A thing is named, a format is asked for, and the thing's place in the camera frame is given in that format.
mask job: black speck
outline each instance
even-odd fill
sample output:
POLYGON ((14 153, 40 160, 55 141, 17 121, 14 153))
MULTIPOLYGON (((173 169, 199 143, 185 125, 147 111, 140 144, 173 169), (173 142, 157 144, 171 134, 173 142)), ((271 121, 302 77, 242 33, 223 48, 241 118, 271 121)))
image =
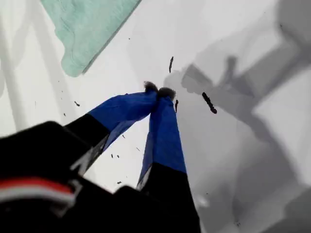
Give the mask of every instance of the black speck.
POLYGON ((173 60, 174 60, 174 57, 171 58, 170 67, 169 67, 169 72, 171 72, 171 70, 172 70, 173 60))
POLYGON ((178 100, 176 100, 176 103, 175 103, 175 111, 177 112, 177 105, 178 105, 178 100))
POLYGON ((211 103, 210 98, 206 95, 205 92, 202 93, 202 96, 203 96, 204 100, 206 101, 206 103, 208 104, 211 112, 213 114, 217 114, 217 110, 214 108, 214 105, 211 103))

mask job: green towel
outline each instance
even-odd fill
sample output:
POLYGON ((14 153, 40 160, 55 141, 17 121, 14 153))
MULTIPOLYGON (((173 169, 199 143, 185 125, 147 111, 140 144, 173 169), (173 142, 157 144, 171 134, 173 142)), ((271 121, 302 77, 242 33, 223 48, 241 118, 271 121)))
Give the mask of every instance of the green towel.
POLYGON ((77 77, 109 43, 141 0, 41 0, 65 47, 62 67, 77 77))

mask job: white floor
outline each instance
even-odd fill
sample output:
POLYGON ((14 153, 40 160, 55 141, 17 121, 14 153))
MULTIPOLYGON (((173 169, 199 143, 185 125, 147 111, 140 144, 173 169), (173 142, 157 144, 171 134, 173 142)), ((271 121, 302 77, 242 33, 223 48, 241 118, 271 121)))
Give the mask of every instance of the white floor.
MULTIPOLYGON (((0 136, 46 120, 67 124, 152 81, 177 91, 203 232, 309 224, 311 1, 142 0, 78 78, 63 73, 64 49, 39 1, 0 3, 0 136)), ((112 192, 135 187, 147 132, 148 119, 134 125, 86 177, 112 192)))

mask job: black debris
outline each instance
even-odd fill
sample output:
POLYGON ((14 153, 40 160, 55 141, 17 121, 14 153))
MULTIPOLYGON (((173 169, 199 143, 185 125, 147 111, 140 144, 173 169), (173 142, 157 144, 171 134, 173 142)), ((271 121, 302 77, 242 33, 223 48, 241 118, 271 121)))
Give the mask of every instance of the black debris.
POLYGON ((202 93, 202 96, 203 96, 204 100, 206 101, 206 103, 208 104, 211 112, 213 114, 217 114, 217 110, 214 108, 214 105, 211 103, 210 98, 206 95, 205 92, 202 93))
POLYGON ((170 72, 171 72, 171 70, 172 70, 173 60, 174 60, 174 57, 171 58, 170 67, 169 67, 169 71, 170 71, 170 72))
POLYGON ((177 112, 177 105, 178 105, 178 100, 176 100, 176 103, 175 103, 175 111, 177 112))

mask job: red stripe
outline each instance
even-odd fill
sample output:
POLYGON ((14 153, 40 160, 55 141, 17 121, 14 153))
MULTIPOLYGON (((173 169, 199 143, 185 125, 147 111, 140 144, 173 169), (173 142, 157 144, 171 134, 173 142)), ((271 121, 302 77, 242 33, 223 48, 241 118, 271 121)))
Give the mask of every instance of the red stripe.
POLYGON ((55 191, 72 194, 72 191, 68 186, 38 177, 16 178, 0 181, 0 189, 12 188, 15 186, 41 186, 55 191))

